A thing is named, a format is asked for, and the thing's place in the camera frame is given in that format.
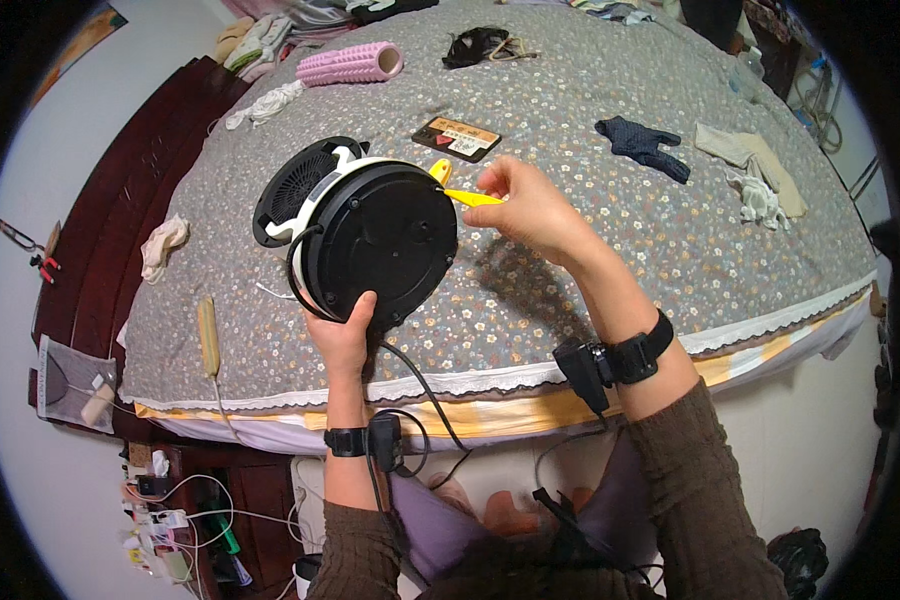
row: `plastic bottle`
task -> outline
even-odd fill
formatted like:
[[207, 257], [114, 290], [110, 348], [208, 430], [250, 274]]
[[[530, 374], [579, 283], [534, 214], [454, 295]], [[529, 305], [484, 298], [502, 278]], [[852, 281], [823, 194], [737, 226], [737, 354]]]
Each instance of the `plastic bottle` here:
[[746, 102], [754, 102], [756, 90], [763, 81], [764, 69], [760, 64], [763, 53], [759, 48], [750, 48], [746, 54], [737, 54], [737, 61], [730, 71], [730, 89]]

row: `pink foam roller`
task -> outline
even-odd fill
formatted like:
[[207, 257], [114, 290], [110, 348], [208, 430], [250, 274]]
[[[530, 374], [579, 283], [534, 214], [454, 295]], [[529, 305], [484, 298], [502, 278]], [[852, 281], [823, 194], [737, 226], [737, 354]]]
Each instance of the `pink foam roller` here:
[[403, 54], [388, 41], [375, 41], [300, 60], [296, 78], [307, 88], [352, 82], [385, 82], [403, 68]]

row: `hand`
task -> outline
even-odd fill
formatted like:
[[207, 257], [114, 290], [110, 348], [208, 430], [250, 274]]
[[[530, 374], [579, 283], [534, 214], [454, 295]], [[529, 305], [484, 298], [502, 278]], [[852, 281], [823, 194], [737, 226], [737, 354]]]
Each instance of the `hand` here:
[[463, 222], [474, 228], [496, 228], [509, 239], [543, 255], [555, 265], [566, 266], [571, 250], [596, 240], [596, 232], [567, 202], [546, 174], [512, 156], [490, 163], [477, 179], [477, 188], [502, 204], [483, 204], [463, 213]]
[[360, 381], [360, 373], [367, 362], [367, 326], [376, 304], [376, 292], [363, 292], [347, 322], [325, 320], [306, 312], [307, 330], [316, 349], [323, 355], [330, 382]]

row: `sweater sleeve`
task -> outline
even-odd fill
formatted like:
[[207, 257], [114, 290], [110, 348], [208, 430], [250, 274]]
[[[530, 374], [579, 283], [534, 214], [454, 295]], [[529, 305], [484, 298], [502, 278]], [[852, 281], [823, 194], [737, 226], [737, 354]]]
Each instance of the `sweater sleeve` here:
[[380, 512], [324, 502], [323, 515], [323, 560], [307, 599], [398, 600], [399, 558]]
[[629, 427], [649, 486], [667, 597], [785, 599], [783, 574], [744, 506], [739, 467], [703, 379]]

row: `poster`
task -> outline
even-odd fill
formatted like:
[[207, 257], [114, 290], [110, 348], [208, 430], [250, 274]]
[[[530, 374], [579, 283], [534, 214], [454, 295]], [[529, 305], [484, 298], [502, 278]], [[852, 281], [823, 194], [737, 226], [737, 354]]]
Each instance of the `poster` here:
[[127, 19], [113, 6], [107, 3], [98, 5], [89, 15], [86, 24], [73, 36], [63, 53], [49, 67], [47, 77], [43, 79], [30, 106], [40, 102], [44, 94], [91, 48], [102, 42], [107, 36], [127, 25]]

